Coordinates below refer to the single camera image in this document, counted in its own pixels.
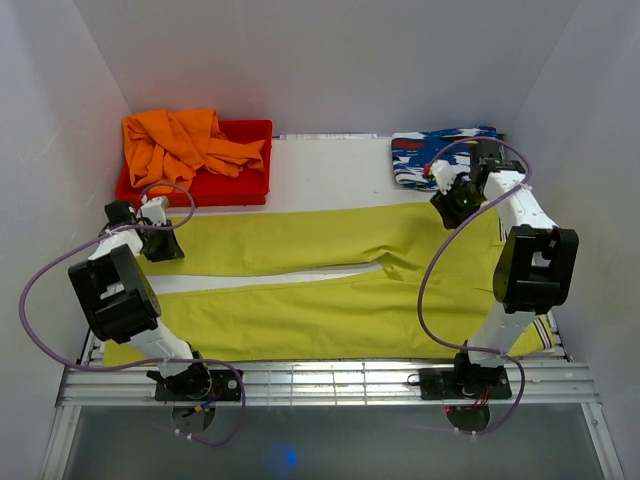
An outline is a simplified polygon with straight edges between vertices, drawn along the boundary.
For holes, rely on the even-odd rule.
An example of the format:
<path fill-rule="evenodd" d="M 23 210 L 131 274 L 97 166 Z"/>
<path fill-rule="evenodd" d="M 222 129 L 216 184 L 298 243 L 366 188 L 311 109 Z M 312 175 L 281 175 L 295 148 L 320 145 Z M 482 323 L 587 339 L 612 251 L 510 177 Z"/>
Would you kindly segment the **yellow-green trousers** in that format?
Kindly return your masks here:
<path fill-rule="evenodd" d="M 203 216 L 176 236 L 185 257 L 142 261 L 147 276 L 249 278 L 376 264 L 337 279 L 160 296 L 177 337 L 230 362 L 449 359 L 493 304 L 503 246 L 496 213 L 450 239 L 427 203 Z"/>

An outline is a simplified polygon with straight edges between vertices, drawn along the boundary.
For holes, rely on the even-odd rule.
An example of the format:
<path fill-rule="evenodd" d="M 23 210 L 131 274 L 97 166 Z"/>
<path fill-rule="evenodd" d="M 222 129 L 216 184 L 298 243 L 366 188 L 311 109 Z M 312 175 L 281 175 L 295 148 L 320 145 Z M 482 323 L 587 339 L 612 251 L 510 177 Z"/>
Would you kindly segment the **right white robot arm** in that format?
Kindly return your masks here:
<path fill-rule="evenodd" d="M 474 336 L 458 346 L 452 368 L 420 372 L 424 400 L 510 398 L 507 354 L 530 324 L 568 297 L 579 237 L 544 212 L 527 185 L 528 163 L 520 154 L 504 157 L 505 145 L 475 137 L 468 172 L 456 172 L 440 155 L 425 169 L 437 185 L 431 203 L 445 228 L 461 233 L 493 208 L 506 239 L 492 278 L 493 306 Z"/>

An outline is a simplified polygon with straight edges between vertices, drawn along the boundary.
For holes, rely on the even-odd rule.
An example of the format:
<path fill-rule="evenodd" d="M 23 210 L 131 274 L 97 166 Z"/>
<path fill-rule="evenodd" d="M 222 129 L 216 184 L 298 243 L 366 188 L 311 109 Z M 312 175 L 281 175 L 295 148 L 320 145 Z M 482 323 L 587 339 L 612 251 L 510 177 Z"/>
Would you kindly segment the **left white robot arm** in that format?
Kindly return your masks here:
<path fill-rule="evenodd" d="M 104 207 L 108 222 L 96 250 L 68 269 L 68 276 L 94 335 L 128 345 L 147 358 L 160 358 L 149 378 L 179 396 L 205 397 L 212 376 L 201 355 L 161 320 L 158 297 L 137 258 L 151 262 L 182 259 L 184 252 L 170 229 L 166 197 L 145 200 L 139 209 L 126 201 Z"/>

